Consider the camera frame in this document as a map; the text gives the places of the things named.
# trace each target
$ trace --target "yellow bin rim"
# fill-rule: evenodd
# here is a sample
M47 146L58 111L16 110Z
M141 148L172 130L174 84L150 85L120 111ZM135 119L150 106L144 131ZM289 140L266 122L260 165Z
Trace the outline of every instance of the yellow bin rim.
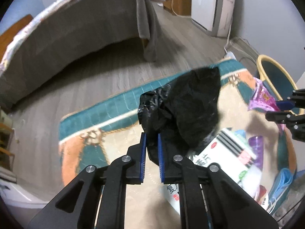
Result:
M257 60L256 60L256 65L257 65L257 69L258 69L258 72L260 74L260 80L261 81L266 81L270 88L272 89L272 91L275 93L275 95L277 96L277 99L279 101L283 100L283 98L281 97L281 95L278 93L278 91L276 90L276 88L274 87L274 85L272 84L271 80L269 79L268 75L266 74L264 68L263 68L263 65L262 65L262 61L268 61L270 62L271 64L275 65L277 68L279 68L283 73L284 75L287 77L287 79L289 80L289 82L292 84L293 88L295 90L298 89L298 87L296 86L294 80L292 79L292 77L289 75L289 73L284 69L283 66L281 66L278 62L276 62L273 58L270 58L269 56L266 56L266 55L259 55ZM302 115L304 113L304 109L303 108L300 108L300 112L299 112L299 115Z

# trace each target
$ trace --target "gray blanket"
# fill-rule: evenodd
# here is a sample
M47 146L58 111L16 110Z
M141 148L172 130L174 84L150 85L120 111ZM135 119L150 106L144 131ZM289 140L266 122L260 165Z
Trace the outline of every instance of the gray blanket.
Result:
M57 3L34 18L8 47L0 65L0 106L10 108L69 63L111 43L148 39L144 58L156 59L161 29L150 0Z

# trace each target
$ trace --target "snack package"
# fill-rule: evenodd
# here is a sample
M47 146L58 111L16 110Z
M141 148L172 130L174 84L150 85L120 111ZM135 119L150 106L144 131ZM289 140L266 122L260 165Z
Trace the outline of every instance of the snack package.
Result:
M280 111L274 97L270 95L263 82L255 77L254 79L256 80L256 89L249 101L248 110L261 108L264 111Z
M254 165L256 158L242 135L224 128L198 156L193 158L193 163L204 167L218 163L229 177L254 198L261 179L261 170ZM163 192L172 207L180 213L178 186L164 185Z

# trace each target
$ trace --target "purple snack wrapper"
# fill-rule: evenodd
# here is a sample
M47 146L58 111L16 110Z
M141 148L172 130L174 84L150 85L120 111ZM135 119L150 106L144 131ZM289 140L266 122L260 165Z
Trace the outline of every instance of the purple snack wrapper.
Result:
M252 95L249 105L248 105L248 111L252 110L254 108L261 108L264 111L280 111L278 106L276 105L276 100L270 93L268 92L267 88L263 85L263 82L257 78L254 77L256 80L256 89L254 90L254 94ZM278 124L280 132L285 128L284 124Z

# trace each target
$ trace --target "black plastic bag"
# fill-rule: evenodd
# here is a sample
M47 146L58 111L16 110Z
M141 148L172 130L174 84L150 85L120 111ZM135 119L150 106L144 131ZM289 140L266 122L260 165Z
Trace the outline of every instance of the black plastic bag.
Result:
M185 156L199 154L214 138L218 123L220 73L216 68L191 70L140 96L139 122L146 133L151 161L158 164L157 135L163 147Z

